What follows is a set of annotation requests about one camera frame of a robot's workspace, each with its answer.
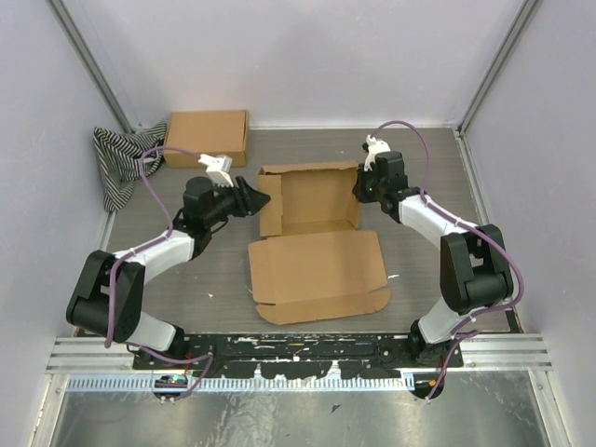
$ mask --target cardboard box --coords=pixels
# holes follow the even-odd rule
[[[165,145],[197,154],[231,156],[232,166],[246,166],[249,113],[246,110],[215,112],[174,112],[169,119]],[[197,168],[193,156],[164,152],[171,168]]]
[[[249,245],[252,296],[275,324],[376,312],[389,301],[379,240],[357,231],[357,162],[265,166],[261,236]]]

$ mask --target white wall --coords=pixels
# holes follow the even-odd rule
[[[596,3],[550,0],[468,133],[495,223],[527,279],[572,425],[596,439]]]
[[[522,0],[66,0],[130,119],[458,124]]]
[[[0,2],[0,444],[33,429],[104,212],[91,130],[117,129],[45,2]]]

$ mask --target closed cardboard box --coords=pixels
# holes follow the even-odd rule
[[[215,112],[174,112],[169,119],[166,146],[180,147],[195,154],[230,156],[232,166],[246,166],[249,113],[246,110]],[[171,168],[198,168],[194,156],[164,151]]]

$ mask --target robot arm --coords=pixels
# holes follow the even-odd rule
[[[507,261],[464,227],[478,228],[501,247],[505,247],[503,237],[494,225],[462,221],[429,196],[423,200],[420,189],[408,185],[401,153],[391,152],[385,142],[369,137],[363,148],[368,155],[359,165],[354,195],[362,203],[379,202],[385,214],[440,250],[442,296],[413,323],[409,334],[414,356],[432,361],[451,342],[452,330],[462,320],[513,293]]]
[[[252,216],[270,200],[243,177],[233,180],[229,176],[229,157],[201,156],[200,162],[207,165],[209,178],[194,177],[186,183],[183,207],[174,217],[171,230],[143,244],[146,249],[139,252],[94,251],[89,255],[66,311],[69,323],[107,336],[109,278],[118,260],[114,340],[147,346],[177,359],[186,355],[182,328],[141,311],[144,284],[176,264],[195,259],[229,216]]]

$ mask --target metal floor plate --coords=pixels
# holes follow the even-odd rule
[[[121,419],[105,424],[105,419]],[[66,392],[54,447],[549,445],[527,372],[449,375],[431,404],[408,391]]]

